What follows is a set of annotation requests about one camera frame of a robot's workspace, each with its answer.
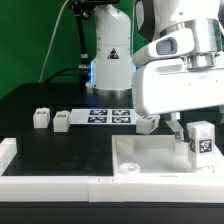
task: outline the black table surface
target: black table surface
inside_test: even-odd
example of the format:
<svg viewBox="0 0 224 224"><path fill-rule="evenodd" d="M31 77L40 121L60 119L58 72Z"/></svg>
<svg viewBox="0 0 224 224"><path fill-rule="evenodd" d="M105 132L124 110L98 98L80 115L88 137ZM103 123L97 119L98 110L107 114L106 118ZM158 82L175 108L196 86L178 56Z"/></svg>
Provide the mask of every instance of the black table surface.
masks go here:
<svg viewBox="0 0 224 224"><path fill-rule="evenodd" d="M37 108L48 107L48 129L33 128ZM87 94L75 84L29 83L0 100L0 138L15 137L18 153L5 176L111 176L112 135L135 135L135 125L71 125L53 132L57 111L132 109L132 98ZM162 123L154 134L172 134ZM0 203L0 223L223 223L224 204L198 203Z"/></svg>

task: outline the green screen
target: green screen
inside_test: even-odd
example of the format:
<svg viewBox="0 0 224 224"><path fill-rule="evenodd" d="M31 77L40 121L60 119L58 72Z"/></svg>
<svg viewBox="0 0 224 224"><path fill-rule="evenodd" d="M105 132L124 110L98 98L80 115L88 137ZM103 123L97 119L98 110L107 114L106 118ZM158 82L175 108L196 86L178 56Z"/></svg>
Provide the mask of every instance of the green screen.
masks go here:
<svg viewBox="0 0 224 224"><path fill-rule="evenodd" d="M134 0L121 0L117 8L132 19ZM0 1L0 98L23 83L38 82L59 11L65 0ZM90 58L96 54L94 16L83 22ZM134 51L147 42L135 32ZM74 14L62 15L43 80L54 72L80 63Z"/></svg>

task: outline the white box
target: white box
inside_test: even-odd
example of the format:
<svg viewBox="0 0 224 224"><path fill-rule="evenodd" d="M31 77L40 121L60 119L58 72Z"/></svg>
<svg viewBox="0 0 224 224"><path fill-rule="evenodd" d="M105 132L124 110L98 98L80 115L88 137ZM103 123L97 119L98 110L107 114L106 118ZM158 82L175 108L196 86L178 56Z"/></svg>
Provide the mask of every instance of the white box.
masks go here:
<svg viewBox="0 0 224 224"><path fill-rule="evenodd" d="M38 108L33 115L34 128L47 128L50 122L50 109Z"/></svg>
<svg viewBox="0 0 224 224"><path fill-rule="evenodd" d="M210 166L215 163L215 127L206 122L187 124L189 131L188 160L193 168Z"/></svg>
<svg viewBox="0 0 224 224"><path fill-rule="evenodd" d="M149 135L159 126L160 115L145 116L136 122L136 132Z"/></svg>
<svg viewBox="0 0 224 224"><path fill-rule="evenodd" d="M70 112L60 111L57 112L53 123L54 123L54 132L67 132L69 129L69 116Z"/></svg>

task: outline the white platform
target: white platform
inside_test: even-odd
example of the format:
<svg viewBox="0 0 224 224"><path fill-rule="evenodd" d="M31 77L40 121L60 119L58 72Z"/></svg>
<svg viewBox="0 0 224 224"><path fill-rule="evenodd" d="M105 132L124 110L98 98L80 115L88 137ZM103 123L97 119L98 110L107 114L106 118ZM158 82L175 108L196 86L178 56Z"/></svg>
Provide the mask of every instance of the white platform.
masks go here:
<svg viewBox="0 0 224 224"><path fill-rule="evenodd" d="M128 158L116 153L118 137L112 137L114 176L2 176L0 201L224 203L224 159L217 148L218 172L192 173L186 155L175 155L174 136L131 136L135 148ZM15 139L5 139L2 148L16 150ZM123 162L138 163L140 173L119 173Z"/></svg>

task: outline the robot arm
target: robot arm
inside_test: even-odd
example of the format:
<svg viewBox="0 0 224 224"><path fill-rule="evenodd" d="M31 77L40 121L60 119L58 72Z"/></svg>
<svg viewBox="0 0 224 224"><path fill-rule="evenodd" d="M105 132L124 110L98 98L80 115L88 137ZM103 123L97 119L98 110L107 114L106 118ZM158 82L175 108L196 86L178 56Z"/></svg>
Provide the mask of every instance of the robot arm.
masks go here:
<svg viewBox="0 0 224 224"><path fill-rule="evenodd" d="M160 33L161 39L133 56L133 61L142 66L134 73L132 81L136 112L148 116L223 105L224 55L218 19L221 1L153 2L155 32ZM194 43L192 50L185 46L192 38L189 34L185 40L183 33L188 29L193 35L190 41ZM176 34L180 36L173 36L174 39L179 46L186 47L186 51L172 54L172 45L166 44L171 53L157 54L157 44Z"/></svg>

